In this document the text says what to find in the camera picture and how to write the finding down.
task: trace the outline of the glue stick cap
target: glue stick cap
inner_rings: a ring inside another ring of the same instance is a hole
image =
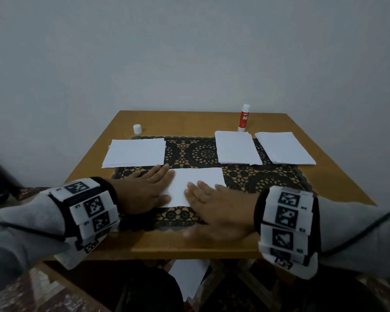
[[[250,112],[250,105],[249,104],[244,104],[243,109],[241,110],[244,113],[249,113]]]
[[[142,126],[141,125],[134,125],[133,131],[136,135],[140,135],[142,133]]]

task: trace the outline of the sheet of paper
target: sheet of paper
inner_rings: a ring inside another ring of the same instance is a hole
[[[163,138],[113,140],[102,168],[163,165],[165,148]]]
[[[258,132],[256,137],[273,163],[316,165],[291,132]]]
[[[176,260],[173,263],[169,274],[175,278],[184,302],[195,296],[209,265],[209,260]]]
[[[170,195],[171,201],[166,204],[165,208],[170,207],[189,207],[183,191],[187,189],[188,182],[196,183],[201,180],[207,183],[210,187],[215,188],[215,184],[220,184],[225,187],[223,170],[220,167],[209,168],[176,168],[175,177],[172,183],[166,188],[162,194]]]
[[[263,165],[248,132],[216,131],[218,162]]]

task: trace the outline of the red glue stick label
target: red glue stick label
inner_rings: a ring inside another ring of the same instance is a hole
[[[247,119],[248,119],[248,114],[249,113],[245,113],[245,112],[241,112],[241,116],[240,116],[240,124],[238,125],[240,128],[245,128],[246,125],[247,125]]]

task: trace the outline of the person's leg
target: person's leg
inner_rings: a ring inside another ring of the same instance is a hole
[[[183,312],[175,278],[165,270],[143,267],[123,292],[116,312]]]
[[[386,312],[375,294],[355,279],[355,276],[354,272],[321,265],[318,275],[311,281],[309,295],[300,311]]]

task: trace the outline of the glue stick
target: glue stick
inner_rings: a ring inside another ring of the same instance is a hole
[[[250,105],[244,104],[241,110],[240,124],[238,125],[238,131],[244,131],[246,129],[248,114],[250,113]]]

